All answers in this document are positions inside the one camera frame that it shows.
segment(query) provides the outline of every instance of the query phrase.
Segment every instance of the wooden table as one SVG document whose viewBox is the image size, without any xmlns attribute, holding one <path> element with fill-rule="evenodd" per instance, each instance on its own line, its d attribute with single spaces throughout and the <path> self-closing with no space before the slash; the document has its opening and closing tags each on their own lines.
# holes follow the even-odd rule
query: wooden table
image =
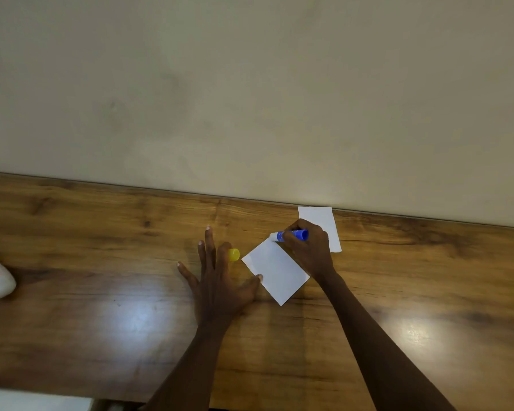
<svg viewBox="0 0 514 411">
<path fill-rule="evenodd" d="M 514 410 L 514 228 L 335 211 L 350 288 L 459 410 Z M 292 205 L 0 175 L 0 387 L 146 401 L 195 330 L 175 263 L 207 224 L 245 255 Z M 237 262 L 233 275 L 250 276 Z M 233 410 L 372 410 L 328 300 L 264 289 L 223 342 Z"/>
</svg>

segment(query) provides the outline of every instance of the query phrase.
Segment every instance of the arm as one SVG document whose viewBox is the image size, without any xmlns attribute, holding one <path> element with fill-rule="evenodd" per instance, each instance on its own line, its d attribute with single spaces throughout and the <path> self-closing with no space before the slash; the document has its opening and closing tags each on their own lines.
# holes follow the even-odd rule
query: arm
<svg viewBox="0 0 514 411">
<path fill-rule="evenodd" d="M 206 229 L 206 243 L 198 243 L 202 264 L 200 280 L 179 262 L 178 270 L 194 296 L 198 330 L 177 366 L 158 388 L 144 411 L 208 410 L 213 376 L 221 341 L 233 317 L 255 298 L 262 276 L 236 287 L 228 274 L 225 242 L 215 252 L 212 229 Z"/>
<path fill-rule="evenodd" d="M 308 229 L 308 241 L 290 230 Z M 286 246 L 315 278 L 335 309 L 378 411 L 454 411 L 439 390 L 413 365 L 364 309 L 334 267 L 326 232 L 297 220 L 284 233 Z"/>
</svg>

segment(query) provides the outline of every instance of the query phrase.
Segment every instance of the wooden tabletop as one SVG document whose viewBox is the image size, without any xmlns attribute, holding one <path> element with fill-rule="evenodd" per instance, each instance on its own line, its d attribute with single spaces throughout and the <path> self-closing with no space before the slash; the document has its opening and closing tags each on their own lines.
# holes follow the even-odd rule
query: wooden tabletop
<svg viewBox="0 0 514 411">
<path fill-rule="evenodd" d="M 292 205 L 0 175 L 0 387 L 146 401 L 195 322 L 180 260 L 206 225 L 243 255 Z M 337 270 L 461 410 L 514 410 L 514 228 L 335 211 Z M 240 261 L 233 276 L 250 272 Z M 309 280 L 261 288 L 222 344 L 212 406 L 373 410 L 336 314 Z"/>
</svg>

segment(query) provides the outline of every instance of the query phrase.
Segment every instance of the square white paper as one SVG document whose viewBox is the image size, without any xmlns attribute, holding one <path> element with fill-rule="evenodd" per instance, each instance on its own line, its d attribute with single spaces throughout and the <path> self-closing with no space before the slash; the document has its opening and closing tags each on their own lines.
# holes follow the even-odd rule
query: square white paper
<svg viewBox="0 0 514 411">
<path fill-rule="evenodd" d="M 274 241 L 266 239 L 242 258 L 254 275 L 262 275 L 262 285 L 283 305 L 308 280 L 308 274 Z"/>
<path fill-rule="evenodd" d="M 331 207 L 322 206 L 300 206 L 299 217 L 301 219 L 312 222 L 315 225 L 321 226 L 329 236 L 329 252 L 341 252 L 341 241 L 339 241 L 339 234 L 333 217 L 333 210 Z"/>
</svg>

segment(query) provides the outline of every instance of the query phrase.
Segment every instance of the person's right arm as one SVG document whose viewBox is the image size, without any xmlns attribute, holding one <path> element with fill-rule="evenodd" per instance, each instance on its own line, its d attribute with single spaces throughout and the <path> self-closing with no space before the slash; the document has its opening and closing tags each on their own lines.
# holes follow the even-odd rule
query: person's right arm
<svg viewBox="0 0 514 411">
<path fill-rule="evenodd" d="M 289 232 L 295 229 L 308 229 L 308 240 L 298 241 Z M 339 316 L 377 410 L 453 411 L 455 408 L 381 329 L 336 273 L 327 233 L 299 219 L 283 238 Z"/>
</svg>

